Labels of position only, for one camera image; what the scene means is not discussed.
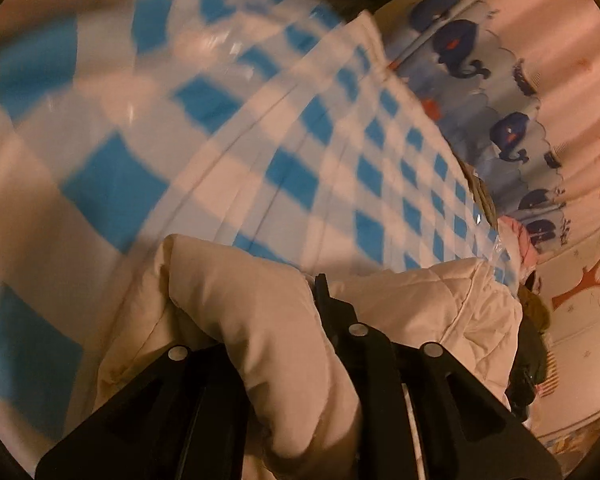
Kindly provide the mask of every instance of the red tree pattern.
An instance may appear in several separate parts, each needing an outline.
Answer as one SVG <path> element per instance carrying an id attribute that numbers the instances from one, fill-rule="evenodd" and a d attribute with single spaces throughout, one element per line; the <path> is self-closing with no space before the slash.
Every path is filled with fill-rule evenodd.
<path id="1" fill-rule="evenodd" d="M 565 301 L 571 299 L 573 296 L 582 292 L 583 290 L 587 290 L 588 288 L 593 288 L 595 286 L 600 286 L 600 282 L 596 278 L 596 272 L 599 268 L 600 259 L 589 270 L 587 270 L 587 267 L 583 267 L 582 278 L 580 279 L 580 283 L 574 286 L 571 290 L 567 290 L 567 292 L 561 294 L 560 296 L 554 296 L 552 298 L 551 301 L 554 304 L 554 310 L 561 306 L 561 304 L 563 304 Z"/>

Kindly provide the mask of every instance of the metal rivet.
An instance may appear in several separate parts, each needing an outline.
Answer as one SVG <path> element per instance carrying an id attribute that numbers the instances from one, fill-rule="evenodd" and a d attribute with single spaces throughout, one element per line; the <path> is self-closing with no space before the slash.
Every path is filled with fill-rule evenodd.
<path id="1" fill-rule="evenodd" d="M 349 327 L 349 333 L 356 337 L 362 337 L 369 333 L 369 329 L 366 325 L 363 325 L 362 323 L 354 323 Z"/>
<path id="2" fill-rule="evenodd" d="M 172 361 L 182 361 L 189 355 L 189 350 L 186 346 L 174 346 L 169 350 L 169 359 Z"/>
<path id="3" fill-rule="evenodd" d="M 429 357 L 440 357 L 444 352 L 444 349 L 438 343 L 427 343 L 424 345 L 424 353 Z"/>

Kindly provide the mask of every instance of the white puffy jacket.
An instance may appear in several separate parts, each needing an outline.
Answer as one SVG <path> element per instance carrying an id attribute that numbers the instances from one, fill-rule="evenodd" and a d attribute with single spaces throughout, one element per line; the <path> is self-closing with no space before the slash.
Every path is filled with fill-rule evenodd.
<path id="1" fill-rule="evenodd" d="M 504 400 L 522 310 L 487 262 L 378 272 L 331 282 L 330 291 L 392 341 L 441 342 Z M 96 407 L 166 347 L 215 341 L 226 345 L 257 418 L 243 478 L 347 478 L 360 406 L 310 286 L 295 268 L 236 248 L 179 235 L 162 243 L 126 298 L 98 372 Z"/>

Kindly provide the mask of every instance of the blue checkered blanket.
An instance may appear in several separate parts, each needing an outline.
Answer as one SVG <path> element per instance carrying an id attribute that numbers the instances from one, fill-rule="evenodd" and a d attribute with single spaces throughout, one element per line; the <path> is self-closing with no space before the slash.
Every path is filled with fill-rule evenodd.
<path id="1" fill-rule="evenodd" d="M 0 437 L 25 468 L 91 409 L 168 234 L 330 276 L 508 256 L 368 16 L 134 0 L 0 50 Z"/>

